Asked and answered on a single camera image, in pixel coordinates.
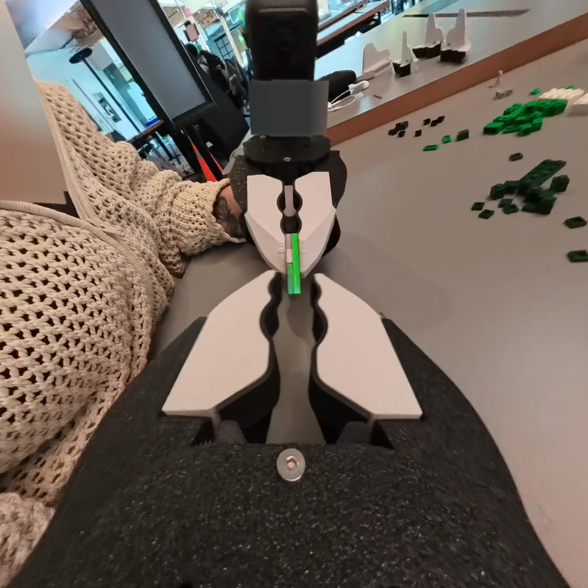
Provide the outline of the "bright green lego base plate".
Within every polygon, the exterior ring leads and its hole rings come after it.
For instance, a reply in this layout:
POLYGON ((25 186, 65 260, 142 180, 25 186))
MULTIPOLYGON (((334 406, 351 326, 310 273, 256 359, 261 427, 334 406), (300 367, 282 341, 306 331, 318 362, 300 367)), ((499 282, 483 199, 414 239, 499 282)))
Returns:
POLYGON ((301 294, 300 242, 298 233, 285 234, 286 284, 289 296, 301 294))

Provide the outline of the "pile of dark green lego pieces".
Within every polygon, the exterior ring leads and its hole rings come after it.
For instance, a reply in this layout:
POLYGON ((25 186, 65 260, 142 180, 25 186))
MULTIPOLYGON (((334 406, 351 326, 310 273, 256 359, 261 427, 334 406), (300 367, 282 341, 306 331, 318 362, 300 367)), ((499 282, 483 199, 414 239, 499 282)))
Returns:
POLYGON ((549 217, 558 198, 567 192, 570 185, 569 176, 562 173, 566 164, 562 159, 544 159, 519 179, 491 186, 486 199, 473 202, 469 210, 486 220, 495 215, 519 213, 549 217))

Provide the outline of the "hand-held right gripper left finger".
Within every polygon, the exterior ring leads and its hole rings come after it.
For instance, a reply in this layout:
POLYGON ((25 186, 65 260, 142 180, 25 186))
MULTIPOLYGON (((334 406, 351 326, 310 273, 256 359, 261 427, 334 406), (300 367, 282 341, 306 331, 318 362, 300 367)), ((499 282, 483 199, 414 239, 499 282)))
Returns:
POLYGON ((202 326, 162 406, 170 417, 201 417, 219 431, 239 426, 266 443, 281 376, 273 337, 281 275, 268 270, 224 298, 202 326))

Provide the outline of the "person's left arm, knit sleeve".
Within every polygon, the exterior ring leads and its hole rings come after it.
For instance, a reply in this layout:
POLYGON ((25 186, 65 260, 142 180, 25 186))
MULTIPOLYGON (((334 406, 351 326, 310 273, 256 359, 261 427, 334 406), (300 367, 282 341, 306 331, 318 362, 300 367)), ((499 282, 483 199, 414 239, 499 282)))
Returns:
POLYGON ((1 204, 1 587, 47 530, 173 292, 149 216, 1 204))

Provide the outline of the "pile of bright green lego bricks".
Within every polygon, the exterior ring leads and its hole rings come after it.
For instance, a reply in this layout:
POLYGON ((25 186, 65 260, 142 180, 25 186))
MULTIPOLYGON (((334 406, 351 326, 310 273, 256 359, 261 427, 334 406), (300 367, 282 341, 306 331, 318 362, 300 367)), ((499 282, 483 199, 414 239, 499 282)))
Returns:
POLYGON ((562 114, 567 106, 568 100, 562 98, 531 100, 525 104, 515 103, 487 123, 481 134, 529 136, 541 130, 544 119, 562 114))

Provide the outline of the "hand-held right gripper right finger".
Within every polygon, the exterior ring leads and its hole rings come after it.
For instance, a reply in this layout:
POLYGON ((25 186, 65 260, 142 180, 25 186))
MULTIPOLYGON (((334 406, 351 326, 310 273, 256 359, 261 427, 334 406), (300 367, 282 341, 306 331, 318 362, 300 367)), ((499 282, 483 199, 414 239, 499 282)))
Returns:
POLYGON ((325 274, 313 276, 309 401, 329 445, 349 424, 368 440, 379 423, 418 422, 423 409, 390 336, 392 322, 325 274))

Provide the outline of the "group of black lego pieces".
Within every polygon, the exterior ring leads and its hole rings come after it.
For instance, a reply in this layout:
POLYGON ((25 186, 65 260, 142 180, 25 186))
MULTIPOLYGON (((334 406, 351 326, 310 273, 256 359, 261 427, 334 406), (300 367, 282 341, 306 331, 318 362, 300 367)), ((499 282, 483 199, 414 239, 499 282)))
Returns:
MULTIPOLYGON (((415 137, 422 136, 422 132, 425 128, 434 128, 434 127, 442 124, 444 122, 444 120, 445 120, 445 115, 440 115, 440 116, 433 118, 433 119, 425 118, 422 121, 421 126, 414 130, 413 136, 415 136, 415 137)), ((387 131, 387 134, 388 134, 388 136, 404 137, 404 136, 406 136, 408 128, 409 128, 409 122, 408 121, 401 121, 401 122, 396 123, 393 128, 390 128, 387 131)))

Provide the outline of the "person's left forearm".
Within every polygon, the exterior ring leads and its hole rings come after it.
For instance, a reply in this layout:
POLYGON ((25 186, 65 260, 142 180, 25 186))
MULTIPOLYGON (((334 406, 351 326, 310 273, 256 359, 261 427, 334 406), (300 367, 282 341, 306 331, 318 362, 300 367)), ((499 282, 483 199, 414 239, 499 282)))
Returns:
POLYGON ((245 241, 228 179, 191 182, 175 171, 159 171, 130 143, 102 135, 65 86, 35 85, 80 216, 113 229, 141 255, 151 252, 153 268, 174 276, 185 271, 185 258, 245 241))

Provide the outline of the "black monitor on stand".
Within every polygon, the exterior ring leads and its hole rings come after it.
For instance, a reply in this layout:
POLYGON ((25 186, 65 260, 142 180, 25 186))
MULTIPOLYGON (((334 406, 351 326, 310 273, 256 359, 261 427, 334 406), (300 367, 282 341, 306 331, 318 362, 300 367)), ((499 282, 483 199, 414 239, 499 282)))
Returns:
POLYGON ((228 161, 246 136, 243 114, 194 62, 158 1, 82 1, 189 165, 224 177, 212 156, 228 161))

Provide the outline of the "spare white gripper finger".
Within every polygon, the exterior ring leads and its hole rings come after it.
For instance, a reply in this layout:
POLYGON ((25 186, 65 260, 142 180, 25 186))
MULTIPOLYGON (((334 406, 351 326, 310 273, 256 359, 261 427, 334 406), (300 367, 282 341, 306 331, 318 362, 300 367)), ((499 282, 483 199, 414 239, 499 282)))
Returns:
POLYGON ((440 61, 447 63, 462 63, 471 47, 466 34, 467 13, 464 8, 458 11, 455 25, 446 35, 440 48, 440 61))
POLYGON ((442 28, 437 26, 436 15, 430 13, 427 19, 424 42, 412 48, 413 55, 416 59, 439 57, 444 40, 445 34, 442 28))
POLYGON ((401 38, 401 57, 392 63, 395 75, 397 77, 409 76, 411 74, 412 63, 415 62, 415 59, 412 47, 408 43, 407 32, 404 30, 401 38))
POLYGON ((370 81, 392 65, 389 49, 379 50, 373 43, 367 43, 362 57, 362 73, 358 81, 370 81))

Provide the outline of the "small grey lego parts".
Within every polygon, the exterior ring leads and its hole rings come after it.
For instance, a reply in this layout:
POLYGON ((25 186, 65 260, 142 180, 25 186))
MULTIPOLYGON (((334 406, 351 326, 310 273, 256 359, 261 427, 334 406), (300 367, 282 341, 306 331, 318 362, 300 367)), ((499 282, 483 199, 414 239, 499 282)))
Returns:
POLYGON ((513 93, 513 87, 503 84, 504 72, 499 70, 496 79, 489 84, 489 89, 494 91, 494 99, 503 99, 513 93))

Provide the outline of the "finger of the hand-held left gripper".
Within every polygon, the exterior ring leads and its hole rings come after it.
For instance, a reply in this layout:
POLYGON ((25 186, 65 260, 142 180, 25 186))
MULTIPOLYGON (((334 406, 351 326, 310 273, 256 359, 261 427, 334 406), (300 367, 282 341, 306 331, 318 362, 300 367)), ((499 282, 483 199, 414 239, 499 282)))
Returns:
POLYGON ((295 192, 300 196, 298 217, 300 273, 307 275, 325 253, 336 214, 332 201, 328 172, 312 172, 295 180, 295 192))
POLYGON ((283 184, 278 179, 266 175, 247 177, 246 226, 262 258, 277 272, 286 272, 283 212, 278 207, 282 191, 283 184))

